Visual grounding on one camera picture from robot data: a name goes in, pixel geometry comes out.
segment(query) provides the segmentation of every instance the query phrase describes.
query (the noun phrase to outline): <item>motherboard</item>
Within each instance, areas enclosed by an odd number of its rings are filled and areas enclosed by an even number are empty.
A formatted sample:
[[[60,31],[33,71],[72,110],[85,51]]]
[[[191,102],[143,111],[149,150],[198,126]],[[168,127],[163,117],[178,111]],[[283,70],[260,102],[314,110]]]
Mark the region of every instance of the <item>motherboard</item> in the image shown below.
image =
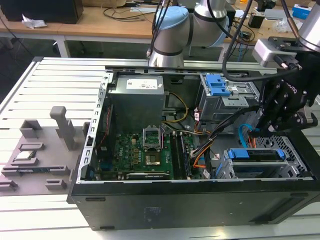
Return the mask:
[[[160,149],[147,149],[146,143]],[[97,173],[101,180],[185,179],[191,175],[189,153],[194,147],[190,134],[163,133],[158,138],[150,133],[144,138],[143,133],[118,133],[113,158],[100,159]]]

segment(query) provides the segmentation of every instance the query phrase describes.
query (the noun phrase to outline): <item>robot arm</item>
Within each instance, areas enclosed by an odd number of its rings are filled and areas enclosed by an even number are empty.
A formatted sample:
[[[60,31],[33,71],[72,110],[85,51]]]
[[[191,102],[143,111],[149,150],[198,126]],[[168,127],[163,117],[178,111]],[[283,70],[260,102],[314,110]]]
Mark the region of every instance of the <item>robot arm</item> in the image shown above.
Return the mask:
[[[210,0],[216,20],[225,29],[229,27],[225,0]],[[194,8],[194,14],[184,7],[170,6],[167,12],[158,11],[156,19],[162,19],[159,32],[149,56],[151,67],[183,67],[183,48],[188,46],[211,47],[223,41],[226,35],[211,17],[206,0]]]
[[[299,39],[270,37],[258,40],[253,56],[264,67],[299,68],[296,74],[262,84],[257,128],[263,133],[306,129],[318,125],[310,111],[320,94],[320,1],[299,30]]]

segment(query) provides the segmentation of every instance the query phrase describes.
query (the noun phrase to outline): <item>dark floor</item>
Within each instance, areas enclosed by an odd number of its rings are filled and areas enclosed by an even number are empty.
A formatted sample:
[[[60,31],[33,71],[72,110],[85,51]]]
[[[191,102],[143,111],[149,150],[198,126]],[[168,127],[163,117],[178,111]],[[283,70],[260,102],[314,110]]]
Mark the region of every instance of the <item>dark floor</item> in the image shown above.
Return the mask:
[[[15,85],[19,77],[28,67],[33,57],[20,46],[15,39],[13,49],[7,49],[0,41],[0,102],[6,97],[11,88]],[[23,44],[34,56],[41,57],[59,57],[59,53],[53,51],[53,40],[24,39]],[[84,42],[83,47],[78,41],[69,41],[68,46],[70,54],[75,58],[111,58],[111,59],[146,59],[148,44],[139,43],[118,43],[118,42]],[[220,48],[201,48],[192,47],[192,57],[188,56],[189,48],[183,51],[185,60],[197,61],[217,61],[220,55]],[[243,62],[255,62],[251,55],[251,50],[244,56]],[[238,57],[231,56],[230,61],[236,62]]]

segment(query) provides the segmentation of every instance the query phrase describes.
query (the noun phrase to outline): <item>chip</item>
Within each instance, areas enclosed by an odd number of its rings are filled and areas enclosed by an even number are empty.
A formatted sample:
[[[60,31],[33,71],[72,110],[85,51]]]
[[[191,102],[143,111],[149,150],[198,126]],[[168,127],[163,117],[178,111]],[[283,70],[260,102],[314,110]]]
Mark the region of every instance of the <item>chip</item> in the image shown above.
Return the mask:
[[[145,165],[159,166],[161,164],[161,153],[157,151],[148,151],[145,154]]]

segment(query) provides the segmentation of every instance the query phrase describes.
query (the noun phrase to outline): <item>green circuit board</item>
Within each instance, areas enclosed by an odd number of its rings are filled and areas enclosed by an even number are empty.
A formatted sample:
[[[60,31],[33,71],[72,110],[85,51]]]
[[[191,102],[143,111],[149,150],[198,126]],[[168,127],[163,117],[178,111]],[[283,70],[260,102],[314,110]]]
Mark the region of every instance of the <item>green circuit board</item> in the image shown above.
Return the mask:
[[[186,150],[190,151],[194,148],[193,138],[191,135],[185,135],[183,140]],[[148,135],[147,143],[158,143],[158,135]],[[143,148],[143,134],[124,134],[116,135],[114,156],[112,164],[108,161],[101,161],[100,170],[104,175],[112,173],[163,173],[169,174],[170,179],[174,179],[172,150],[170,143],[170,135],[164,134],[161,138],[161,151],[149,149],[145,151]]]

